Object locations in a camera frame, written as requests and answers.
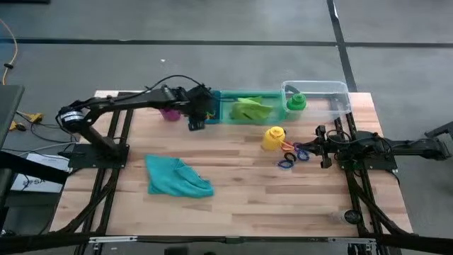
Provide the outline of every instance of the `pink cup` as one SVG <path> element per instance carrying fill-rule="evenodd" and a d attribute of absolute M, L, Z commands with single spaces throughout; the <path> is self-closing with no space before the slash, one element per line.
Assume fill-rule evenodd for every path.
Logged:
<path fill-rule="evenodd" d="M 164 117 L 164 120 L 167 121 L 177 121 L 181 117 L 181 114 L 177 110 L 161 109 L 159 110 Z"/>

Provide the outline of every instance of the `teal cloth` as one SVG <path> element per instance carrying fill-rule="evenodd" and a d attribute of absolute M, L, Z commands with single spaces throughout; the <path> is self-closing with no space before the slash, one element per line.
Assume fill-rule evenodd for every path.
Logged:
<path fill-rule="evenodd" d="M 148 186 L 149 194 L 190 198 L 214 195 L 211 183 L 198 176 L 197 172 L 181 159 L 146 155 L 145 162 L 151 179 Z"/>

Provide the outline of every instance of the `towel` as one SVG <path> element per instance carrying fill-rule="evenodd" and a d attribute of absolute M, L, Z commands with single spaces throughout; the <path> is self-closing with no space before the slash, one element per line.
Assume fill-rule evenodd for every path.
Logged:
<path fill-rule="evenodd" d="M 146 155 L 150 178 L 149 194 L 169 194 L 171 196 L 204 198 L 214 195 L 214 188 L 208 180 L 200 178 L 191 166 L 181 159 Z"/>
<path fill-rule="evenodd" d="M 265 120 L 272 112 L 272 106 L 261 104 L 263 98 L 257 96 L 254 98 L 238 98 L 233 104 L 230 117 L 233 120 Z"/>

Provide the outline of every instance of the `white paper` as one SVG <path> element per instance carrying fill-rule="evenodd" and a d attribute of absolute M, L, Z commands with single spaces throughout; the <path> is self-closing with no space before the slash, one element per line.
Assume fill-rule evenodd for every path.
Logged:
<path fill-rule="evenodd" d="M 44 155 L 44 156 L 35 153 L 30 153 L 28 154 L 27 159 L 46 166 L 54 167 L 62 171 L 66 172 L 71 171 L 71 169 L 68 167 L 69 160 L 67 158 L 55 155 Z M 30 181 L 28 181 L 23 174 L 18 174 L 16 180 L 14 181 L 11 187 L 11 190 L 22 191 L 23 187 L 27 185 L 27 182 L 28 187 L 25 188 L 24 191 L 58 193 L 62 189 L 62 184 L 54 183 L 51 181 L 44 181 L 32 176 L 27 177 L 28 180 Z"/>

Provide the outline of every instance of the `plastic bin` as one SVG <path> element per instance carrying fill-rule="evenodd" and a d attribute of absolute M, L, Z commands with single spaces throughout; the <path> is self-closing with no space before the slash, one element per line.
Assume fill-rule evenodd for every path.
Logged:
<path fill-rule="evenodd" d="M 224 124 L 251 124 L 251 125 L 274 125 L 285 119 L 285 110 L 282 107 L 282 94 L 279 91 L 220 91 L 220 122 Z M 263 97 L 262 104 L 273 106 L 273 111 L 265 120 L 234 120 L 230 112 L 237 98 Z"/>
<path fill-rule="evenodd" d="M 288 100 L 296 93 L 306 97 L 304 110 L 290 110 Z M 351 112 L 348 86 L 341 81 L 285 81 L 282 107 L 287 120 L 334 120 Z"/>

